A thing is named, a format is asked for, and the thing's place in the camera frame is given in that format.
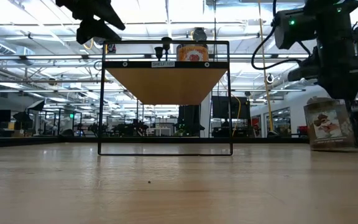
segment yellow pole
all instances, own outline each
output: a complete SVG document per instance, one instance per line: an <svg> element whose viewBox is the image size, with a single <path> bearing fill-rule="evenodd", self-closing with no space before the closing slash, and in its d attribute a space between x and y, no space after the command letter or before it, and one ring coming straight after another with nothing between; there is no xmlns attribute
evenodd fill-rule
<svg viewBox="0 0 358 224"><path fill-rule="evenodd" d="M260 0L258 0L258 5L259 5L259 26L260 26L260 41L263 42L264 41L264 32L263 32L263 28L262 28L262 15L260 12ZM265 66L265 46L262 45L262 60L263 60L263 64L264 67ZM267 86L267 75L266 75L266 69L264 70L264 77L265 77L265 89L266 89L266 99L267 99L267 107L268 107L268 116L269 116L269 122L270 122L270 130L273 131L273 118L272 118L272 108L270 106L270 95L269 95L269 87Z"/></svg>

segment wooden floor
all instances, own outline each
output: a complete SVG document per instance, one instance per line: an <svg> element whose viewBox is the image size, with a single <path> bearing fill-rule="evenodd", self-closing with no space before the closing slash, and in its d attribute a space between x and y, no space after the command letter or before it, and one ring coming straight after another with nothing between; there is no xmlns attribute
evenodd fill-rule
<svg viewBox="0 0 358 224"><path fill-rule="evenodd" d="M227 149L104 150L195 147ZM358 153L235 149L232 157L98 157L95 144L0 148L0 223L358 223Z"/></svg>

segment shelf label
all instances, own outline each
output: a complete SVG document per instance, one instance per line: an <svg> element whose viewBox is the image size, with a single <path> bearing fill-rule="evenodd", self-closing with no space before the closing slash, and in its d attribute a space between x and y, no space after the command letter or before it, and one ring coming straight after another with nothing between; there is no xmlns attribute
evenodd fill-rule
<svg viewBox="0 0 358 224"><path fill-rule="evenodd" d="M169 68L174 66L175 62L152 62L152 68Z"/></svg>

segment yellow cable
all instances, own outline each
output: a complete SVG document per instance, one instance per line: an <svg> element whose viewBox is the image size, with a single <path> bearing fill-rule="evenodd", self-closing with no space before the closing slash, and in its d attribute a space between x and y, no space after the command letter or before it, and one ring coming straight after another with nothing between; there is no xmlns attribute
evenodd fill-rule
<svg viewBox="0 0 358 224"><path fill-rule="evenodd" d="M220 80L219 82L221 82L222 86L227 90L229 91L226 86L222 83L222 81ZM237 122L236 122L236 125L234 126L234 130L233 130L233 135L234 136L234 133L236 133L236 129L237 129L237 124L238 124L238 120L240 118L240 111L241 111L241 101L240 99L238 99L236 96L234 96L232 93L230 93L230 95L232 95L238 102L239 102L239 112L237 114Z"/></svg>
<svg viewBox="0 0 358 224"><path fill-rule="evenodd" d="M86 50L91 50L92 47L93 47L93 38L91 39L91 46L90 46L90 47L88 47L86 44L83 44L83 46L84 46L84 48L85 48Z"/></svg>
<svg viewBox="0 0 358 224"><path fill-rule="evenodd" d="M263 28L262 28L262 15L261 15L261 8L260 8L260 0L258 0L258 5L259 5L259 26L260 26L260 41L263 42L264 41L264 33L263 33ZM263 64L264 67L265 66L265 47L262 44L262 58L263 58ZM269 120L270 120L270 130L273 131L273 118L272 118L272 107L270 106L270 95L269 95L269 88L267 86L267 81L266 81L266 69L264 69L264 77L265 77L265 90L266 90L266 99L267 99L267 107L268 107L268 115L269 115Z"/></svg>

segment shelf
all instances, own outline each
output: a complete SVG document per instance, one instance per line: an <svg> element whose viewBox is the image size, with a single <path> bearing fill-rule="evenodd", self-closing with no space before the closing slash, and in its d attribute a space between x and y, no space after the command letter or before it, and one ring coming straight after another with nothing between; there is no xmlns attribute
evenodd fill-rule
<svg viewBox="0 0 358 224"><path fill-rule="evenodd" d="M146 105L198 105L226 73L227 62L104 62Z"/></svg>

